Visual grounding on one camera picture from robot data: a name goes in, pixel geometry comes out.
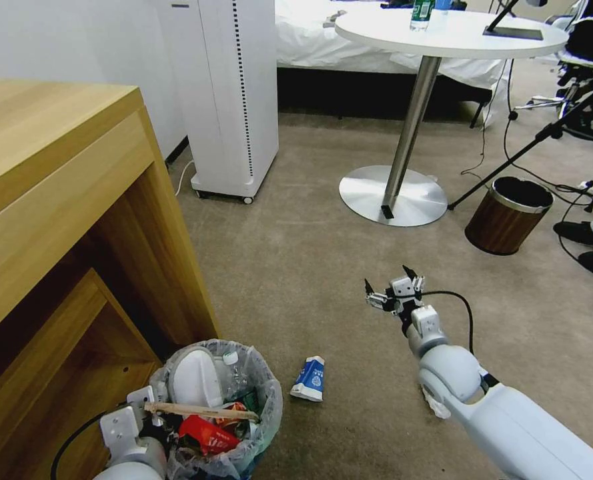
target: metal table base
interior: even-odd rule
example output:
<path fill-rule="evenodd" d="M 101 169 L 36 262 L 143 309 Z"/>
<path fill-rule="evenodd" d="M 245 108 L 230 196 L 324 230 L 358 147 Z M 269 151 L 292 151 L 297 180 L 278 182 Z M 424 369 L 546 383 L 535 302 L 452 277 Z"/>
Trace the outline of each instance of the metal table base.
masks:
<path fill-rule="evenodd" d="M 393 227 L 415 227 L 439 219 L 448 208 L 443 189 L 431 178 L 407 170 L 394 202 L 394 218 L 388 219 L 381 210 L 389 165 L 372 165 L 354 170 L 338 186 L 345 204 L 366 219 Z"/>
<path fill-rule="evenodd" d="M 431 178 L 408 170 L 440 63 L 439 57 L 424 56 L 421 60 L 392 166 L 359 168 L 341 180 L 341 198 L 362 217 L 384 225 L 415 227 L 438 220 L 445 213 L 448 200 L 443 189 Z"/>

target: blue and white carton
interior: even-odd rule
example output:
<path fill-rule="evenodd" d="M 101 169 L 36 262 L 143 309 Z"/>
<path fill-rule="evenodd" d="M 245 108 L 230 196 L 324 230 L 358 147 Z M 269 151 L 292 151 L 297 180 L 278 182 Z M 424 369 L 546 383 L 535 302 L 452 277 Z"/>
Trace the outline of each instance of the blue and white carton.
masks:
<path fill-rule="evenodd" d="M 325 360 L 318 355 L 308 357 L 289 394 L 307 400 L 323 401 L 324 369 Z"/>

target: white wall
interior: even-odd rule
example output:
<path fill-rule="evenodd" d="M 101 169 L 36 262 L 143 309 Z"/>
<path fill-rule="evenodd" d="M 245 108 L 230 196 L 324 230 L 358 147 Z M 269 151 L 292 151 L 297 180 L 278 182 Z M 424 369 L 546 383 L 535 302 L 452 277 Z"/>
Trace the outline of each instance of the white wall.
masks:
<path fill-rule="evenodd" d="M 185 129 L 152 1 L 0 0 L 0 77 L 138 85 L 166 157 Z"/>

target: bed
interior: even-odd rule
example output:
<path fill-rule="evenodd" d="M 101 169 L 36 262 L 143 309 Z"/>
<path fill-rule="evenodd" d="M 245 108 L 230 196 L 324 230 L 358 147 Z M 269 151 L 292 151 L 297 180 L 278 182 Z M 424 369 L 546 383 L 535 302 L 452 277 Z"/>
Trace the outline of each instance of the bed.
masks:
<path fill-rule="evenodd" d="M 386 104 L 391 105 L 392 90 L 411 91 L 419 56 L 360 45 L 341 38 L 333 27 L 323 27 L 326 18 L 339 10 L 360 13 L 379 8 L 379 1 L 275 0 L 279 106 L 337 98 L 332 109 L 339 112 L 343 102 L 338 97 L 357 89 L 366 105 L 382 105 L 388 97 Z M 485 105 L 503 66 L 503 60 L 444 59 L 432 95 L 440 101 Z M 496 92 L 499 98 L 504 98 L 505 87 L 502 81 Z"/>

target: water bottle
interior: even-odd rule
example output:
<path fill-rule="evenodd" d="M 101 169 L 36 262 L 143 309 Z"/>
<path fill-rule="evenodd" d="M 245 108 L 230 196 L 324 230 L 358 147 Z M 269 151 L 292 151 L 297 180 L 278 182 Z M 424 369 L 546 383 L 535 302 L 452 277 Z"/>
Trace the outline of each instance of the water bottle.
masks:
<path fill-rule="evenodd" d="M 425 31 L 428 29 L 430 15 L 434 8 L 434 0 L 414 0 L 414 9 L 412 10 L 412 21 L 410 21 L 410 30 Z"/>
<path fill-rule="evenodd" d="M 229 369 L 229 381 L 227 387 L 223 389 L 223 398 L 225 402 L 229 402 L 235 400 L 248 390 L 249 379 L 241 371 L 240 365 L 238 365 L 238 353 L 236 351 L 223 355 L 223 363 Z"/>
<path fill-rule="evenodd" d="M 432 31 L 442 30 L 448 22 L 448 11 L 452 6 L 452 0 L 436 0 L 434 14 L 432 15 Z"/>

